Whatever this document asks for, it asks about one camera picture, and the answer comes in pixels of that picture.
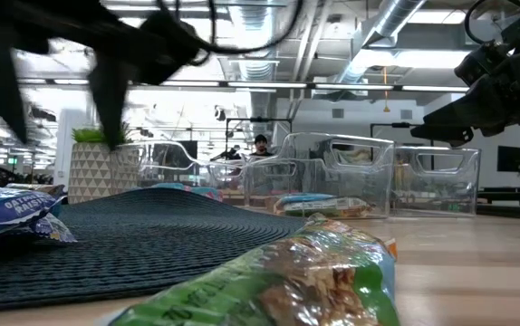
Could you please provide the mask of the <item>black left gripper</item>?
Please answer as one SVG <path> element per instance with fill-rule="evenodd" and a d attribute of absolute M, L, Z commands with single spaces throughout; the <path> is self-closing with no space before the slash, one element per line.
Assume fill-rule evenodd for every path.
<path fill-rule="evenodd" d="M 99 0 L 0 0 L 0 117 L 21 142 L 27 142 L 11 49 L 47 54 L 52 38 L 81 43 L 117 59 L 96 56 L 88 75 L 105 143 L 117 148 L 123 142 L 121 116 L 127 93 L 123 62 L 149 62 L 151 49 L 146 33 L 121 22 Z"/>

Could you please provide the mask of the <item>red ended granola bar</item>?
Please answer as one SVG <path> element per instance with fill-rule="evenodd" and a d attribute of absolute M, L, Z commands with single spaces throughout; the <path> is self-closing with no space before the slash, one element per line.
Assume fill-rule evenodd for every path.
<path fill-rule="evenodd" d="M 192 187 L 191 191 L 195 194 L 214 199 L 218 202 L 223 201 L 222 192 L 214 187 Z"/>

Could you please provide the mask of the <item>purple oatmeal raisin granola bar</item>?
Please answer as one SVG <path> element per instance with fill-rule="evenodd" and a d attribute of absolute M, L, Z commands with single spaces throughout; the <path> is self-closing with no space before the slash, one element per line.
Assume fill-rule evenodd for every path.
<path fill-rule="evenodd" d="M 0 234 L 35 225 L 55 212 L 61 203 L 60 197 L 48 193 L 0 187 Z"/>

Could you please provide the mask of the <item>blue pink granola bar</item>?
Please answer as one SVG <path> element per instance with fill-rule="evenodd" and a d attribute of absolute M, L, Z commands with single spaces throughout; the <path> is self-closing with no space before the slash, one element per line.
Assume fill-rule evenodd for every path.
<path fill-rule="evenodd" d="M 0 238 L 10 239 L 50 239 L 60 243 L 76 243 L 71 230 L 56 216 L 48 214 L 18 224 L 0 224 Z"/>

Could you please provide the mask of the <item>green orange Chewy granola bar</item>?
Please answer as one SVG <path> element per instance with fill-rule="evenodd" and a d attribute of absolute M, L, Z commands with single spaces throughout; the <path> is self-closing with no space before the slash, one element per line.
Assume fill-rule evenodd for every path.
<path fill-rule="evenodd" d="M 314 215 L 106 326 L 400 326 L 395 263 L 392 242 Z"/>

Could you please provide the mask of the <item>small black monitor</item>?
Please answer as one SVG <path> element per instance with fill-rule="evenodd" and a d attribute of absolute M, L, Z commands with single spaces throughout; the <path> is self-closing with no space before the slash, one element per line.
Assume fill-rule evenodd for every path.
<path fill-rule="evenodd" d="M 498 146 L 496 170 L 498 172 L 520 173 L 520 148 Z"/>

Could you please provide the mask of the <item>clear plastic bin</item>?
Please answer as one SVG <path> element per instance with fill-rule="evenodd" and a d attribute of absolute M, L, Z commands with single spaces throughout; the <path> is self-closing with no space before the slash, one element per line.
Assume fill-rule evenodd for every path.
<path fill-rule="evenodd" d="M 131 190 L 153 188 L 157 183 L 181 183 L 192 187 L 214 187 L 224 203 L 244 203 L 245 158 L 235 146 L 212 158 L 199 158 L 195 140 L 141 141 L 122 146 L 140 149 L 138 185 Z"/>
<path fill-rule="evenodd" d="M 398 146 L 391 189 L 393 216 L 474 216 L 481 151 Z"/>
<path fill-rule="evenodd" d="M 284 138 L 269 158 L 243 166 L 244 203 L 274 213 L 281 196 L 292 193 L 358 197 L 374 206 L 364 218 L 390 214 L 395 143 L 327 133 L 299 132 Z"/>

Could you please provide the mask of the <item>ceiling light panel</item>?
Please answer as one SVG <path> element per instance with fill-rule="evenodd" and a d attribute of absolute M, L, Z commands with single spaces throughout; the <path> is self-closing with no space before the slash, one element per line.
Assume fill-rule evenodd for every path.
<path fill-rule="evenodd" d="M 421 69 L 453 69 L 469 51 L 434 50 L 360 50 L 352 60 L 351 67 L 397 66 Z"/>

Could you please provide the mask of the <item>yellow hanging pendant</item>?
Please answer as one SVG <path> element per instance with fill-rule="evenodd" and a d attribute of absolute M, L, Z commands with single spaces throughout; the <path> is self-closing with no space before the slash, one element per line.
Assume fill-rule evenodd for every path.
<path fill-rule="evenodd" d="M 382 76 L 383 76 L 383 83 L 385 84 L 385 86 L 388 85 L 387 66 L 382 68 Z M 384 109 L 383 109 L 383 112 L 390 112 L 388 101 L 389 101 L 389 91 L 385 90 L 384 91 Z"/>

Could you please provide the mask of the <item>black bench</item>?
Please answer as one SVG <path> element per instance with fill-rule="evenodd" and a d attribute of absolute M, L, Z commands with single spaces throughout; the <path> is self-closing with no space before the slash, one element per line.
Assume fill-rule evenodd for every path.
<path fill-rule="evenodd" d="M 477 197 L 485 199 L 488 204 L 494 201 L 515 201 L 520 205 L 520 187 L 483 187 Z"/>

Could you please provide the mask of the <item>white triangle pattern plant pot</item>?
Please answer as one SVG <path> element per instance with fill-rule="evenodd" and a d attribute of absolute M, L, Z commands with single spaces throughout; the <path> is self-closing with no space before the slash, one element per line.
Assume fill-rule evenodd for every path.
<path fill-rule="evenodd" d="M 140 149 L 121 146 L 110 149 L 103 143 L 77 142 L 67 187 L 70 205 L 109 197 L 138 185 Z"/>

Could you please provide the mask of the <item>dark round woven placemat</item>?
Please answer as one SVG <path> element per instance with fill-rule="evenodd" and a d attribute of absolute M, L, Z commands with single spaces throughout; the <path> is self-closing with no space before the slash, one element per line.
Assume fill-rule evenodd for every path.
<path fill-rule="evenodd" d="M 59 218 L 74 242 L 0 237 L 0 311 L 153 294 L 304 224 L 169 188 L 66 205 Z"/>

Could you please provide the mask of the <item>long overhead light bar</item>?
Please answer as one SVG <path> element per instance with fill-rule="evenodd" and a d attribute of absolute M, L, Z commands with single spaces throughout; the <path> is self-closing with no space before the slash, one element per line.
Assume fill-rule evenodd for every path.
<path fill-rule="evenodd" d="M 77 86 L 88 85 L 82 79 L 19 79 L 24 86 Z M 131 83 L 137 87 L 171 87 L 171 88 L 222 88 L 222 89 L 261 89 L 261 90 L 323 90 L 323 91 L 405 91 L 405 92 L 450 92 L 465 93 L 468 87 L 460 86 L 423 86 L 402 84 L 374 83 L 315 83 L 315 82 L 281 82 L 281 81 L 164 81 L 160 85 Z"/>

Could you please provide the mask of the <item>person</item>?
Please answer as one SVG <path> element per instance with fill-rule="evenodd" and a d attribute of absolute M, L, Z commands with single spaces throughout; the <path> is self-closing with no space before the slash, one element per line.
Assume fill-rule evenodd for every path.
<path fill-rule="evenodd" d="M 266 136 L 259 134 L 255 137 L 255 151 L 251 153 L 253 157 L 271 157 L 273 153 L 268 151 L 268 141 Z"/>

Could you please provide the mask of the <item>ribbed silver ceiling duct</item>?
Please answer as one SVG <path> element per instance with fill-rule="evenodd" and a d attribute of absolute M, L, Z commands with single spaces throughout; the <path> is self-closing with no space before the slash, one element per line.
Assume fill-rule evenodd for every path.
<path fill-rule="evenodd" d="M 250 5 L 230 6 L 228 11 L 235 28 L 235 42 L 238 48 L 252 48 L 265 45 L 276 32 L 274 0 L 249 0 Z M 275 63 L 266 60 L 273 50 L 251 53 L 253 60 L 243 60 L 239 65 L 241 79 L 249 82 L 272 81 Z"/>

